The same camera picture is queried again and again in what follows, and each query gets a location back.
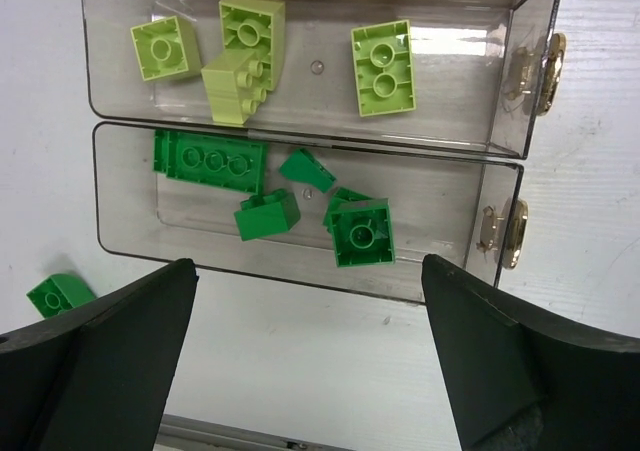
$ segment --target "toy building block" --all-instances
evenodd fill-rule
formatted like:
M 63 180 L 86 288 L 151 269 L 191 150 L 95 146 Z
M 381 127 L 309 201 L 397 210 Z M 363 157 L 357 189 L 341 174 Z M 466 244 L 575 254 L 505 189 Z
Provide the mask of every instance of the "toy building block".
M 156 130 L 153 168 L 168 178 L 261 194 L 267 144 L 200 133 Z
M 252 196 L 240 206 L 234 216 L 242 241 L 289 232 L 300 221 L 296 197 L 286 189 Z
M 409 21 L 351 30 L 360 116 L 416 109 Z
M 217 124 L 242 126 L 267 99 L 260 82 L 264 66 L 253 49 L 227 49 L 202 68 L 202 79 Z
M 131 37 L 144 81 L 188 78 L 200 73 L 196 33 L 186 19 L 171 16 L 134 26 Z
M 324 219 L 322 220 L 322 225 L 329 230 L 330 214 L 332 211 L 338 209 L 338 207 L 342 203 L 352 203 L 354 201 L 366 201 L 368 199 L 372 199 L 369 196 L 365 196 L 364 194 L 356 193 L 355 191 L 351 191 L 347 188 L 338 188 L 331 199 L 329 200 L 329 206 L 327 207 L 327 213 L 324 215 Z
M 220 0 L 225 49 L 254 49 L 264 65 L 260 83 L 273 91 L 284 66 L 285 3 L 280 0 Z
M 282 166 L 280 174 L 290 181 L 310 184 L 323 193 L 331 189 L 336 178 L 304 148 L 297 149 Z
M 89 287 L 76 276 L 53 274 L 27 293 L 43 318 L 62 314 L 96 299 Z
M 395 261 L 387 199 L 343 203 L 329 219 L 338 267 Z

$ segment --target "transparent plastic container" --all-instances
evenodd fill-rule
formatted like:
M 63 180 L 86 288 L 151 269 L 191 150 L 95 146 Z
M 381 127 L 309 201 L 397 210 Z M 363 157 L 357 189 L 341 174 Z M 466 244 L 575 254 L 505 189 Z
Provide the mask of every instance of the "transparent plastic container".
M 207 134 L 212 132 L 249 136 L 234 129 Z M 498 210 L 502 223 L 513 221 L 519 165 L 380 145 L 307 143 L 337 177 L 336 186 L 389 198 L 396 262 L 337 268 L 331 235 L 322 224 L 331 192 L 288 181 L 278 172 L 299 142 L 259 136 L 269 146 L 265 192 L 295 193 L 301 220 L 288 233 L 242 242 L 234 212 L 248 195 L 154 172 L 154 135 L 152 126 L 114 122 L 94 130 L 98 239 L 108 252 L 161 261 L 189 257 L 208 269 L 410 302 L 423 300 L 426 254 L 437 253 L 492 284 L 502 267 L 509 267 L 504 237 L 510 224 L 501 231 L 487 226 L 485 210 Z M 483 236 L 487 230 L 489 238 Z M 480 249 L 482 242 L 490 249 Z
M 524 158 L 559 0 L 286 0 L 285 64 L 246 128 Z M 145 83 L 130 28 L 178 15 L 202 63 L 222 51 L 218 0 L 83 0 L 89 101 L 103 118 L 213 127 L 199 77 Z M 352 28 L 411 23 L 417 108 L 358 113 Z

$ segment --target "white wooden surface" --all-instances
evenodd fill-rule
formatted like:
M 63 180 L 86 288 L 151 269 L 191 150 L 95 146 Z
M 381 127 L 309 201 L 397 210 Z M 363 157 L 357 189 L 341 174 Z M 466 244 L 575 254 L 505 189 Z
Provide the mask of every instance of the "white wooden surface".
M 0 0 L 0 333 L 76 269 L 104 293 L 155 269 L 95 238 L 80 0 Z M 640 337 L 640 0 L 563 0 L 569 37 L 503 288 Z M 459 449 L 424 308 L 201 272 L 167 412 L 355 449 Z

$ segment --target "dark green block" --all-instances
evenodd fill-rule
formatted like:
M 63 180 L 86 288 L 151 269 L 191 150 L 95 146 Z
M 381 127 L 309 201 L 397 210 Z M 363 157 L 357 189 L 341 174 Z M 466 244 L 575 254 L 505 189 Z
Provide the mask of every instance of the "dark green block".
M 76 276 L 53 274 L 27 293 L 44 318 L 62 314 L 96 299 L 89 287 Z
M 266 163 L 266 143 L 156 130 L 153 169 L 168 178 L 261 194 Z
M 299 183 L 310 184 L 326 193 L 336 178 L 325 169 L 313 155 L 304 148 L 297 149 L 282 166 L 280 174 Z
M 388 199 L 342 203 L 329 217 L 338 267 L 395 261 Z
M 329 223 L 331 222 L 329 215 L 331 211 L 338 209 L 342 203 L 351 203 L 354 201 L 365 201 L 367 199 L 372 199 L 370 196 L 365 196 L 364 194 L 356 193 L 355 191 L 351 191 L 347 188 L 338 188 L 331 199 L 329 200 L 329 206 L 327 206 L 327 212 L 324 215 L 324 219 L 322 220 L 322 225 L 327 228 L 327 231 L 331 232 L 329 229 Z
M 243 241 L 289 232 L 300 221 L 296 197 L 286 189 L 252 196 L 240 207 L 234 216 Z

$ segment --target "yellow-green block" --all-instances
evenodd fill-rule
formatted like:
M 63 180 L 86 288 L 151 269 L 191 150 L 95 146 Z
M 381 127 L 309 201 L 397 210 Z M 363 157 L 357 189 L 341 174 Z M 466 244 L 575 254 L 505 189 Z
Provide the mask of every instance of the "yellow-green block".
M 243 125 L 267 98 L 260 78 L 264 65 L 254 49 L 226 49 L 202 68 L 216 124 Z
M 179 16 L 131 28 L 144 81 L 197 76 L 202 65 L 192 24 Z
M 254 49 L 264 65 L 261 83 L 273 91 L 284 66 L 284 1 L 220 0 L 220 23 L 225 49 Z

